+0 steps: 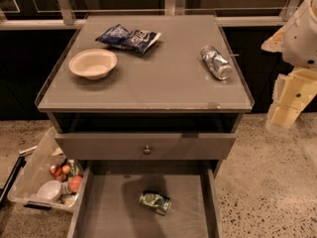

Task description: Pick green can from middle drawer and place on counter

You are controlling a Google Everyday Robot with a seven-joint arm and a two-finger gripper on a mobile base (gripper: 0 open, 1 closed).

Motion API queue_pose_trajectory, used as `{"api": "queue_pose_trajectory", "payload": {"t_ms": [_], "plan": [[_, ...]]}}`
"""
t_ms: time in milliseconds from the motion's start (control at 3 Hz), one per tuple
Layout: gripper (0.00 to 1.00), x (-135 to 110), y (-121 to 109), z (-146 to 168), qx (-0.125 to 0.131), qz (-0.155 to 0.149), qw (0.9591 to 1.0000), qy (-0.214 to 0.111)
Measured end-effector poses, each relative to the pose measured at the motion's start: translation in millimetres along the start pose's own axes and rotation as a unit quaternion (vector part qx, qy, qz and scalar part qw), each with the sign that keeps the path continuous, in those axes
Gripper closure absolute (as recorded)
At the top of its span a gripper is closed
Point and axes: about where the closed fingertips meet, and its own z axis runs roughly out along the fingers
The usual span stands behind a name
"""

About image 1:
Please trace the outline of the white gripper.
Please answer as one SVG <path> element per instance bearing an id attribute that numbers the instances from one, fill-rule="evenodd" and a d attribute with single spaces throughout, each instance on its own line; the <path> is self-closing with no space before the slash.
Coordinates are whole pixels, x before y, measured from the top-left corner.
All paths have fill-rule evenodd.
<path id="1" fill-rule="evenodd" d="M 266 52 L 281 53 L 285 27 L 278 29 L 262 44 Z M 306 107 L 317 94 L 317 69 L 296 66 L 288 75 L 275 81 L 272 105 L 266 114 L 265 127 L 271 132 L 284 132 L 300 113 L 288 107 Z"/>

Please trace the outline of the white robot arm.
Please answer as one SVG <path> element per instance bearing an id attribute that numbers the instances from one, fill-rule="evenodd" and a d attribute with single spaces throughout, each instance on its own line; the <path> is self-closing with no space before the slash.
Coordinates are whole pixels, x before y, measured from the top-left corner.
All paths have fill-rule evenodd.
<path id="1" fill-rule="evenodd" d="M 281 53 L 293 66 L 288 75 L 277 77 L 266 116 L 266 128 L 280 133 L 294 124 L 317 95 L 317 0 L 304 0 L 262 49 Z"/>

